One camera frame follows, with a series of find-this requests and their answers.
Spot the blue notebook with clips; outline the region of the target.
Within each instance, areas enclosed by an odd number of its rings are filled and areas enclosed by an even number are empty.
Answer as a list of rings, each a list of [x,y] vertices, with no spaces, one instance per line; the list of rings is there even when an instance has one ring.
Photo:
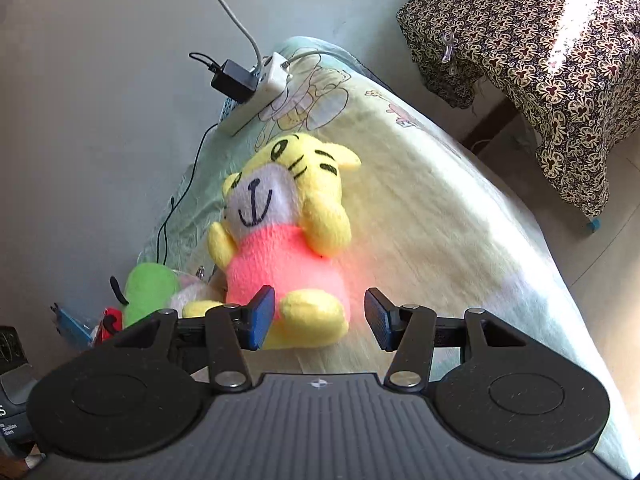
[[[50,310],[54,315],[56,330],[66,341],[66,344],[78,351],[93,347],[98,328],[97,320],[86,318],[59,304],[52,304]]]

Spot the white power strip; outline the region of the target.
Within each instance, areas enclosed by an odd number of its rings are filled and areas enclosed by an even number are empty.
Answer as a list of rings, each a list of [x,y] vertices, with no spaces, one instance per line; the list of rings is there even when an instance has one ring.
[[[285,90],[288,71],[284,67],[285,57],[273,52],[258,76],[253,95],[244,103],[232,99],[224,101],[220,112],[218,130],[234,136]]]

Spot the yellow tiger plush toy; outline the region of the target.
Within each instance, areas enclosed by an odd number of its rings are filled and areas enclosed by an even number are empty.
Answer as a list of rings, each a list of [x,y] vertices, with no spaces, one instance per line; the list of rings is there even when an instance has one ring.
[[[207,247],[228,304],[272,288],[266,348],[320,348],[346,335],[348,292],[334,263],[352,240],[341,173],[360,165],[346,146],[296,132],[272,139],[224,180],[224,212]]]

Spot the black charger adapter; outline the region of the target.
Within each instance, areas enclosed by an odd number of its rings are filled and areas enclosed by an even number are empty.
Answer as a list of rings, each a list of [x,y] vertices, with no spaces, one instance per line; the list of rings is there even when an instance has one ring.
[[[213,74],[210,85],[228,99],[243,104],[247,102],[257,88],[258,78],[232,60],[224,64],[213,63],[208,70]]]

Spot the pastel cartoon bed sheet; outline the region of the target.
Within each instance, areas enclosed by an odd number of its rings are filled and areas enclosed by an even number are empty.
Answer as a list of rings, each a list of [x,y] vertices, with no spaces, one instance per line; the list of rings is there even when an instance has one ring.
[[[348,334],[321,349],[252,352],[250,371],[383,373],[390,354],[378,348],[363,317],[370,287],[447,318],[481,307],[602,382],[611,411],[597,456],[636,476],[639,440],[622,395],[518,196],[346,50],[297,36],[278,52],[291,61],[285,95],[234,136],[211,133],[180,182],[178,208],[160,215],[168,266],[191,273],[212,263],[206,232],[221,215],[222,182],[269,140],[308,132],[359,156],[359,169],[343,177],[352,242],[336,259],[352,310]]]

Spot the patterned cloth covered table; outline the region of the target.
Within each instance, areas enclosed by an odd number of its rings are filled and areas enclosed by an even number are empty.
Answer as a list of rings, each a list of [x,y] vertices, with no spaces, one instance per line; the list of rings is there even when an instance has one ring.
[[[467,108],[489,80],[562,200],[602,214],[608,154],[639,125],[639,0],[409,0],[397,21],[428,90]]]

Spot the pink plush teddy bear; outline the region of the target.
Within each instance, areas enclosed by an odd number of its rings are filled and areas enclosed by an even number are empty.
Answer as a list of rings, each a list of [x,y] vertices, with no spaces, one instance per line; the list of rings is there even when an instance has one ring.
[[[186,272],[175,271],[179,289],[166,302],[165,307],[178,312],[183,318],[183,309],[192,301],[224,300],[227,292],[227,280],[224,274],[215,270],[209,278],[199,278]]]

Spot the red cardboard box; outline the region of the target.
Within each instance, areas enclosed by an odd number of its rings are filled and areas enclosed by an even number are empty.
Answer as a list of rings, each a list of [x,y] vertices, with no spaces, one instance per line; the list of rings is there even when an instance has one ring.
[[[102,318],[92,335],[93,347],[103,344],[122,331],[122,311],[116,308],[106,308]]]

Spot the green bean plush toy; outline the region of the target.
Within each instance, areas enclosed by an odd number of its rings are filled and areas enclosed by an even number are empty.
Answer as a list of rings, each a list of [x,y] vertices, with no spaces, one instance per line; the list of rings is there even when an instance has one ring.
[[[122,327],[128,328],[142,318],[166,308],[172,296],[180,290],[180,282],[173,270],[160,263],[145,262],[135,266],[124,288],[117,278],[110,277],[111,289],[122,306]]]

